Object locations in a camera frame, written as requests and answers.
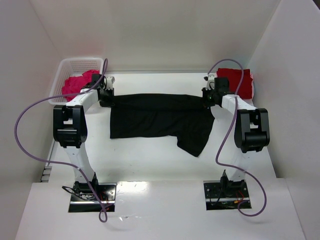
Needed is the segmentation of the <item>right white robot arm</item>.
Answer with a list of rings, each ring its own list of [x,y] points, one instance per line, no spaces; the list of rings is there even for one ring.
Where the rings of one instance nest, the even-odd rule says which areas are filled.
[[[220,190],[225,197],[244,191],[245,176],[249,165],[248,152],[260,152],[270,143],[269,115],[265,108],[257,108],[239,95],[230,91],[226,77],[209,75],[204,77],[206,86],[202,89],[202,99],[206,107],[220,106],[232,114],[232,120],[223,138],[215,162],[225,167],[220,179]],[[219,161],[222,149],[231,132],[237,151],[226,163]]]

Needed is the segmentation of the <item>black t shirt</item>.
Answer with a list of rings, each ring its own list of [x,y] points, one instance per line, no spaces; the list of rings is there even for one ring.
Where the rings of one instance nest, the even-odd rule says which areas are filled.
[[[194,157],[204,150],[215,120],[199,96],[141,93],[113,101],[111,139],[176,137],[177,146]]]

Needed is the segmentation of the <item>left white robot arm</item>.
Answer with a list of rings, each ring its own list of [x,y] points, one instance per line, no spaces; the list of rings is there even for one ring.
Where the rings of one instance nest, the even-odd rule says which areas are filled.
[[[53,137],[65,150],[74,167],[75,194],[93,195],[99,189],[95,171],[91,167],[85,142],[88,137],[86,111],[95,103],[114,105],[113,76],[95,73],[78,95],[64,105],[53,108]]]

